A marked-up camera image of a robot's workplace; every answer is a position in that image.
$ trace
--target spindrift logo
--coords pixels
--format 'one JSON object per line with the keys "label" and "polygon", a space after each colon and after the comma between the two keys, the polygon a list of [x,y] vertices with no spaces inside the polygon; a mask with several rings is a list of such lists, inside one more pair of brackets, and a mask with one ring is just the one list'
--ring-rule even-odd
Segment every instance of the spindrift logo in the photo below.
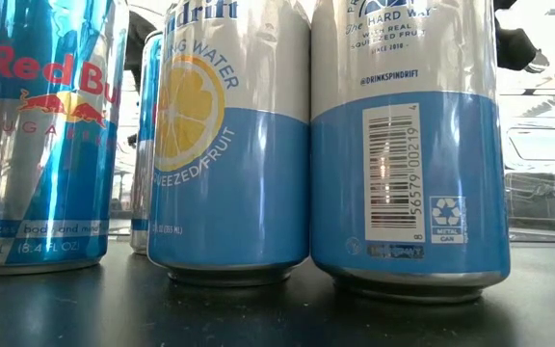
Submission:
{"label": "spindrift logo", "polygon": [[358,16],[374,13],[384,8],[408,6],[414,3],[415,0],[364,0],[358,11]]}

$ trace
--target can lid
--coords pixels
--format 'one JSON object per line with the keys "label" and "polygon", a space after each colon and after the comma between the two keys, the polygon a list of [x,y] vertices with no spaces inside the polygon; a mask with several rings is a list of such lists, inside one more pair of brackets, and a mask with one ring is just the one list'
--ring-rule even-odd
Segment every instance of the can lid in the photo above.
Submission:
{"label": "can lid", "polygon": [[149,39],[153,38],[154,36],[158,36],[158,35],[162,35],[162,30],[156,30],[156,31],[152,31],[151,33],[149,33],[149,35],[146,36],[145,44],[149,41]]}

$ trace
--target spindrift can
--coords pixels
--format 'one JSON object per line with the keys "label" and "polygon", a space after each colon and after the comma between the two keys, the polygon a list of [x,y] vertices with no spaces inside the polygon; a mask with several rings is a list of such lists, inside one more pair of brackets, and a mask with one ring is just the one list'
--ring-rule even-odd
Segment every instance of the spindrift can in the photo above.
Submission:
{"label": "spindrift can", "polygon": [[191,283],[286,279],[308,255],[304,10],[183,1],[165,33],[148,256]]}
{"label": "spindrift can", "polygon": [[312,257],[420,302],[509,275],[490,0],[321,0],[312,27]]}
{"label": "spindrift can", "polygon": [[0,274],[106,253],[124,0],[0,0]]}
{"label": "spindrift can", "polygon": [[137,254],[146,254],[146,234],[151,207],[153,177],[153,139],[157,112],[162,31],[154,31],[145,40],[141,75],[141,112],[136,146],[136,170],[132,185],[132,238],[130,246]]}

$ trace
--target dark countertop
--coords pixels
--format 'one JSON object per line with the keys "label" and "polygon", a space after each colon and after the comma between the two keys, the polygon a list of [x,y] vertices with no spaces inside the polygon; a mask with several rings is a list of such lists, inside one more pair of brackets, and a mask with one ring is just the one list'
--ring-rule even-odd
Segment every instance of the dark countertop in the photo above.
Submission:
{"label": "dark countertop", "polygon": [[308,261],[248,289],[175,285],[126,243],[101,266],[0,277],[0,346],[555,347],[555,247],[513,247],[482,300],[422,307],[336,292]]}

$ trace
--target blue and silver can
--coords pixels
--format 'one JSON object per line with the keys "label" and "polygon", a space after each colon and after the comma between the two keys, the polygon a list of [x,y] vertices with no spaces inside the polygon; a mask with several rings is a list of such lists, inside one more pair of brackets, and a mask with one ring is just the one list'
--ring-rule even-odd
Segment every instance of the blue and silver can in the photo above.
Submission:
{"label": "blue and silver can", "polygon": [[509,275],[490,0],[321,0],[312,257],[336,284],[459,302]]}
{"label": "blue and silver can", "polygon": [[284,280],[309,247],[304,10],[181,1],[165,33],[148,256],[196,284]]}
{"label": "blue and silver can", "polygon": [[154,31],[145,40],[141,74],[140,127],[136,144],[136,168],[132,185],[132,237],[130,246],[136,254],[146,254],[146,235],[151,208],[153,178],[153,139],[160,83],[162,31]]}
{"label": "blue and silver can", "polygon": [[106,253],[125,0],[0,0],[0,274]]}

